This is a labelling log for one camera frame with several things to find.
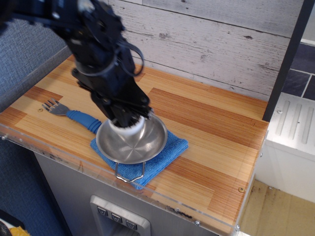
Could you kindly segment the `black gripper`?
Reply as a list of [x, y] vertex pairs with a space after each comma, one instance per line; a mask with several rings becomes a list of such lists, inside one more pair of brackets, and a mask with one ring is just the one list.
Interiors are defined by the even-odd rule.
[[140, 116], [149, 118], [150, 99], [136, 84], [131, 54], [109, 54], [97, 60], [89, 54], [74, 54], [72, 75], [89, 90], [92, 101], [120, 128], [136, 124]]

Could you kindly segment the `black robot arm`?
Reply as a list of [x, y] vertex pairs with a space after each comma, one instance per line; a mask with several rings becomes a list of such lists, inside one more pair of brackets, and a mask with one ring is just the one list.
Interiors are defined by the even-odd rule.
[[12, 19], [41, 23], [68, 46], [75, 58], [73, 77], [119, 128], [150, 118], [150, 100], [136, 84], [132, 53], [141, 51], [123, 36], [120, 16], [102, 0], [3, 0], [0, 29]]

